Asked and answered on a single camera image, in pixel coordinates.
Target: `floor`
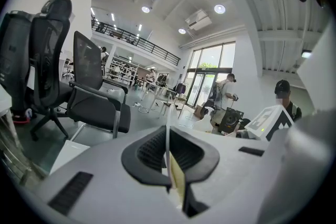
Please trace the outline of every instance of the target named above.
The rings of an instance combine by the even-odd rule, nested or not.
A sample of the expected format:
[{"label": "floor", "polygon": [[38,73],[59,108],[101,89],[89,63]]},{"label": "floor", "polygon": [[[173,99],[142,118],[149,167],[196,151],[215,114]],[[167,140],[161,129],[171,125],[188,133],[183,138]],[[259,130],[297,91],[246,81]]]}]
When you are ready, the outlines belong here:
[{"label": "floor", "polygon": [[[141,97],[144,92],[141,89],[134,91],[133,89],[129,91],[126,104],[129,106],[134,106],[135,102],[141,103],[144,108],[149,108],[153,101],[153,95],[147,94],[143,101]],[[127,134],[118,133],[118,137],[124,135],[137,135],[137,132],[143,129],[148,129],[151,127],[161,126],[166,123],[166,116],[161,116],[158,119],[159,112],[162,107],[162,102],[156,102],[159,106],[154,105],[149,113],[140,113],[139,107],[131,108],[131,125],[130,130]],[[40,119],[41,115],[31,121],[29,124],[17,125],[17,134],[20,142],[26,152],[26,155],[31,158],[31,160],[40,166],[47,173],[50,172],[51,167],[58,156],[61,148],[64,144],[64,135],[58,127],[56,127],[54,122],[48,122],[40,130],[36,132],[39,140],[34,142],[31,137],[29,130],[34,126]],[[59,119],[63,127],[68,132],[69,136],[72,137],[76,130],[81,126],[81,122],[75,123],[69,118]],[[193,122],[199,120],[193,114],[193,110],[185,106],[182,115],[179,119],[179,124],[192,128]],[[76,138],[76,142],[88,146],[94,146],[95,144],[102,143],[112,139],[112,133],[104,132],[103,130],[97,130],[92,127],[85,127],[80,135]]]}]

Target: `air conditioner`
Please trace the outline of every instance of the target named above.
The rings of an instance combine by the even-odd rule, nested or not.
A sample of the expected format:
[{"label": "air conditioner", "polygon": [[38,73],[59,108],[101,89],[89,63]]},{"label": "air conditioner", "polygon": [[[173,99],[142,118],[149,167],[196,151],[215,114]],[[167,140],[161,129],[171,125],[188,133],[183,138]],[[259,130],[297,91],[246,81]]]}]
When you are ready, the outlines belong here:
[{"label": "air conditioner", "polygon": [[202,9],[196,11],[187,20],[185,20],[185,22],[188,24],[189,29],[193,29],[195,31],[212,24],[209,16]]}]

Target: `shelving unit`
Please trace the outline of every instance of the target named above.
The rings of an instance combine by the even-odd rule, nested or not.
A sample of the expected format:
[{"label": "shelving unit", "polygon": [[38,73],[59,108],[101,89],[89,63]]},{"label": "shelving unit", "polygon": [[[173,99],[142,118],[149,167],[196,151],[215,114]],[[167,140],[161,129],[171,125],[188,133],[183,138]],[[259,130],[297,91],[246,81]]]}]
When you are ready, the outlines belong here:
[{"label": "shelving unit", "polygon": [[[115,67],[119,67],[120,71],[115,72],[114,71]],[[108,69],[108,71],[105,72],[105,76],[107,78],[111,78],[111,79],[117,80],[119,82],[127,81],[128,82],[127,84],[129,84],[129,82],[131,81],[133,83],[135,75],[138,71],[138,67],[139,67],[139,65],[135,65],[133,63],[130,63],[127,60],[123,60],[123,59],[118,58],[118,57],[113,57],[112,62],[110,64],[110,67],[106,68],[106,69]]]}]

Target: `ceiling light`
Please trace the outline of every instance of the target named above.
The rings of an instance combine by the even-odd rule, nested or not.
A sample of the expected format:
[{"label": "ceiling light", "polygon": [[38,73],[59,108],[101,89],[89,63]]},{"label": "ceiling light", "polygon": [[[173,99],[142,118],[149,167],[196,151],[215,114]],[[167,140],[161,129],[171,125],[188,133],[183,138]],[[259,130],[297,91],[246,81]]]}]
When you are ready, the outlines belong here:
[{"label": "ceiling light", "polygon": [[302,56],[303,58],[309,58],[310,55],[311,55],[311,50],[303,50],[301,56]]},{"label": "ceiling light", "polygon": [[150,11],[149,8],[146,7],[146,6],[143,6],[141,9],[142,9],[142,11],[145,12],[145,13],[148,13],[148,12]]},{"label": "ceiling light", "polygon": [[219,13],[219,14],[225,13],[225,7],[221,4],[216,5],[214,10],[216,13]]}]

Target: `metal railing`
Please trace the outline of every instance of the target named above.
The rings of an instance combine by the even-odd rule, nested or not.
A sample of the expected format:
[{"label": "metal railing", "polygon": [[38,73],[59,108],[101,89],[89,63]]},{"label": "metal railing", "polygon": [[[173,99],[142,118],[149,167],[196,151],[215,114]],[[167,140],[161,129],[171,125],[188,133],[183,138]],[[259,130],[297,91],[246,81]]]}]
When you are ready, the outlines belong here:
[{"label": "metal railing", "polygon": [[141,48],[153,55],[156,55],[174,65],[178,65],[180,58],[171,54],[170,52],[160,48],[159,46],[141,38],[141,37],[137,37],[135,34],[130,33],[126,30],[123,30],[121,28],[117,28],[115,29],[114,26],[112,25],[108,25],[105,23],[101,23],[101,22],[97,22],[95,20],[91,21],[91,27],[92,30],[108,35],[110,37],[114,37],[117,39],[121,39],[126,41],[129,44],[132,44],[138,48]]}]

